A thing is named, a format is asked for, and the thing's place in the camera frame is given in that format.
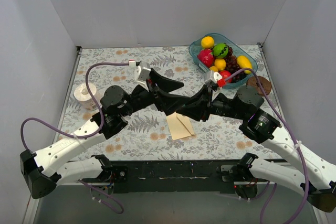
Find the beige paper envelope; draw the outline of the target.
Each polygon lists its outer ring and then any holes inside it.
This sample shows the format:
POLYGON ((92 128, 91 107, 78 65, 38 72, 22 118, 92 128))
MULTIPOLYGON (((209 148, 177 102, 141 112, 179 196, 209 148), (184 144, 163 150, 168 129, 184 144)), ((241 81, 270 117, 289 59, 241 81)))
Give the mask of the beige paper envelope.
POLYGON ((188 117, 175 112, 168 115, 166 120, 173 141, 195 135, 194 129, 188 117))

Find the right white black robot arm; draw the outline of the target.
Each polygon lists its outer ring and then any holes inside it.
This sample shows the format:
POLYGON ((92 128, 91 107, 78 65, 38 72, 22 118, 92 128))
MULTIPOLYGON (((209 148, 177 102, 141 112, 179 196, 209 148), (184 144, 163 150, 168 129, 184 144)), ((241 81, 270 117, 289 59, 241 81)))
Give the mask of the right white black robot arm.
POLYGON ((335 165, 327 162, 301 143, 294 143, 288 131, 260 106, 264 99, 251 86, 242 86, 232 99, 220 93, 212 98, 212 89, 202 89, 178 110, 196 121, 210 115, 239 119, 239 129, 250 140, 266 147, 292 167, 272 164, 254 154, 245 154, 236 165, 238 176, 248 181, 253 177, 285 186, 324 212, 335 210, 335 165))

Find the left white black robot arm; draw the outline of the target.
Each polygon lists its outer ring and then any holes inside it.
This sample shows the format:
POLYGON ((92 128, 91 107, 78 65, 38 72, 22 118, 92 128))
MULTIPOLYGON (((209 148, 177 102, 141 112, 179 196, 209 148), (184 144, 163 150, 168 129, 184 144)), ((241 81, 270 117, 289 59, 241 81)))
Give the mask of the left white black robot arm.
POLYGON ((173 114, 188 100, 172 91, 184 87, 184 83, 158 74, 154 69, 137 66, 137 86, 127 93, 117 85, 106 89, 100 100, 98 113, 73 133, 37 151, 26 148, 20 154, 20 170, 31 196, 39 199, 50 194, 58 185, 93 179, 106 182, 113 176, 110 161, 103 155, 82 162, 72 158, 90 147, 102 143, 121 132, 127 125, 125 117, 150 105, 166 115, 173 114))

